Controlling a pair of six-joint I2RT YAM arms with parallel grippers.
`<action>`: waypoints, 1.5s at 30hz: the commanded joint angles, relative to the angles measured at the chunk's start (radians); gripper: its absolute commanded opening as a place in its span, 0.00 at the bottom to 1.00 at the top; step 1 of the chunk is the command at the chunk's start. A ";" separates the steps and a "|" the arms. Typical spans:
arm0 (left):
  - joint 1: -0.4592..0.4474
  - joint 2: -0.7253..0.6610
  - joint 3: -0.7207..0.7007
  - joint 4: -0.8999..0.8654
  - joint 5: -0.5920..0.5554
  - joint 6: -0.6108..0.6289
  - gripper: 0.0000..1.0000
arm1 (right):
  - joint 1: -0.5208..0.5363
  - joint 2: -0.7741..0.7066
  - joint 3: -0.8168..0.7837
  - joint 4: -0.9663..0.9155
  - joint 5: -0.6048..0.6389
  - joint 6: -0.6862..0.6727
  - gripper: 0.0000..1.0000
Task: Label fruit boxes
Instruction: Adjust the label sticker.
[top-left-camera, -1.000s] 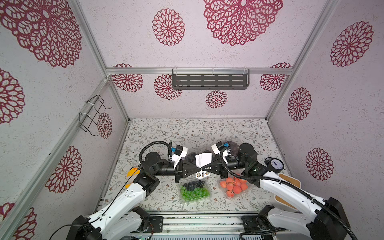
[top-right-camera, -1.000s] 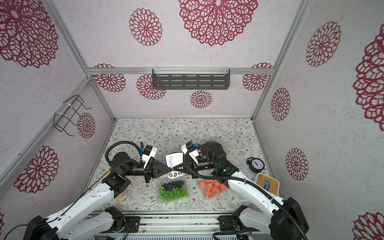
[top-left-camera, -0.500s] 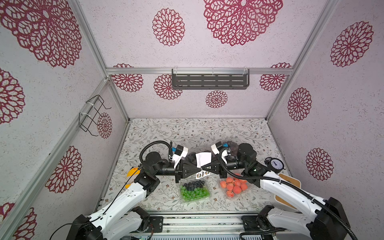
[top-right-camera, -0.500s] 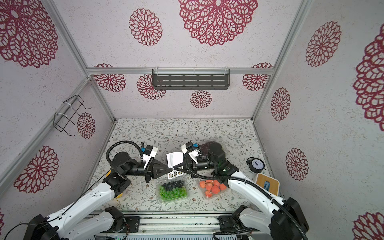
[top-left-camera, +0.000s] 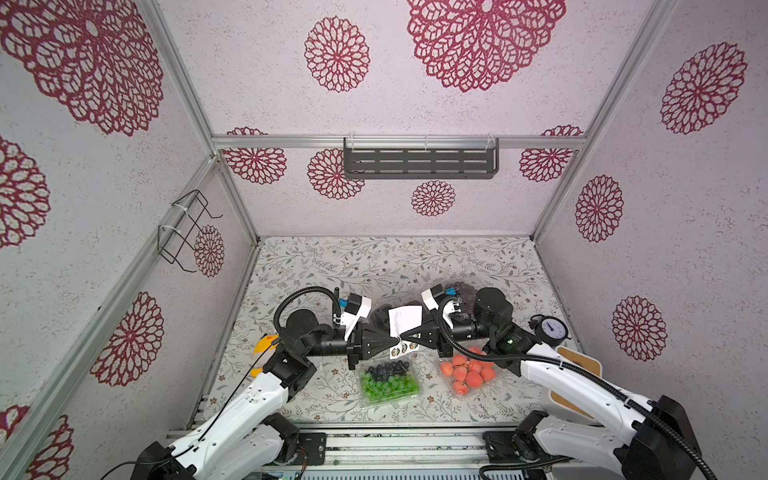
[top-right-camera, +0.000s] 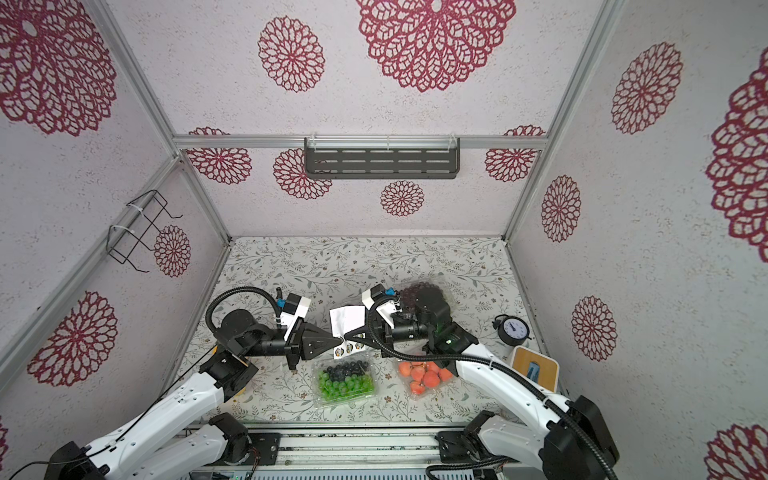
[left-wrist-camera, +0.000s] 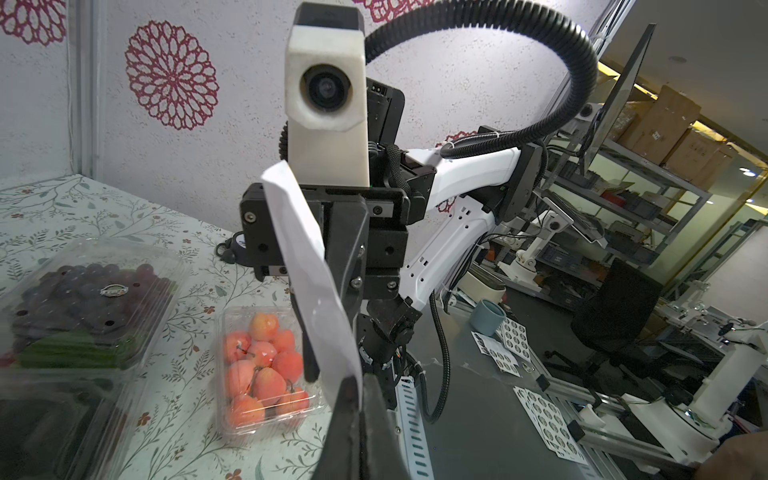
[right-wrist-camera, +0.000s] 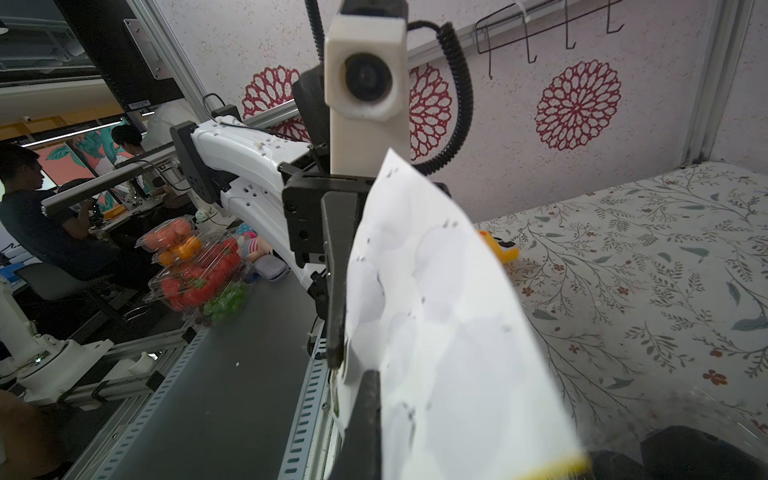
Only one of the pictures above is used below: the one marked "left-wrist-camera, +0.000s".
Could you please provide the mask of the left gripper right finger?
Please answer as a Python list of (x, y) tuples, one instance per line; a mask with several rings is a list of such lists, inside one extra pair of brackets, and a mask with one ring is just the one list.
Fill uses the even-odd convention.
[(359, 429), (360, 479), (406, 480), (410, 478), (379, 381), (371, 374), (363, 375)]

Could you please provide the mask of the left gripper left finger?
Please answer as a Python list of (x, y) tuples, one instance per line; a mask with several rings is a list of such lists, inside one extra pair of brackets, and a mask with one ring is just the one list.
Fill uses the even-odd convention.
[(360, 397), (355, 377), (339, 386), (314, 480), (352, 480), (360, 475)]

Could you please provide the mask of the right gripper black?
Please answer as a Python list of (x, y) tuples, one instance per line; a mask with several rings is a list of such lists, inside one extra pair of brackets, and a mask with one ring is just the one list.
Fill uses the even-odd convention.
[[(393, 299), (405, 265), (407, 227), (424, 218), (432, 184), (409, 182), (409, 192), (393, 187), (325, 187), (301, 189), (319, 228), (326, 263), (355, 333), (362, 300)], [(300, 231), (289, 225), (288, 204), (270, 208), (264, 186), (252, 184), (240, 202), (246, 262), (255, 277), (286, 275), (285, 261), (299, 253)], [(316, 356), (301, 315), (293, 283), (291, 307), (301, 329), (303, 375), (320, 376)]]

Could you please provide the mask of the white sticker label sheet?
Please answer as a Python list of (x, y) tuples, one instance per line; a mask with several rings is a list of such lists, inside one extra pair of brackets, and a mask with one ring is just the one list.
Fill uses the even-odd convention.
[(289, 164), (280, 161), (261, 176), (275, 236), (304, 322), (326, 400), (335, 405), (342, 384), (352, 405), (362, 403), (362, 369), (353, 332), (325, 261), (320, 227)]

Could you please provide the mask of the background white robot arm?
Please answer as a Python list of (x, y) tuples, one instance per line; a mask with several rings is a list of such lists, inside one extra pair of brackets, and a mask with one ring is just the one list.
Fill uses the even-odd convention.
[(612, 413), (586, 406), (568, 425), (582, 445), (658, 469), (690, 470), (707, 460), (733, 427), (732, 405), (767, 364), (767, 325), (723, 330), (728, 348), (691, 396), (664, 393), (652, 401), (624, 394)]

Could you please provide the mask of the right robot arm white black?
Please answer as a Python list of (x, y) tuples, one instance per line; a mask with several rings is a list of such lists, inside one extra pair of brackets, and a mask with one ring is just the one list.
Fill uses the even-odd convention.
[(369, 187), (300, 185), (285, 162), (240, 203), (247, 262), (258, 278), (285, 275), (303, 336), (303, 378), (337, 403), (362, 378), (396, 405), (395, 378), (416, 321), (450, 271), (528, 203), (542, 150), (524, 144), (443, 159), (393, 143), (403, 93), (366, 83)]

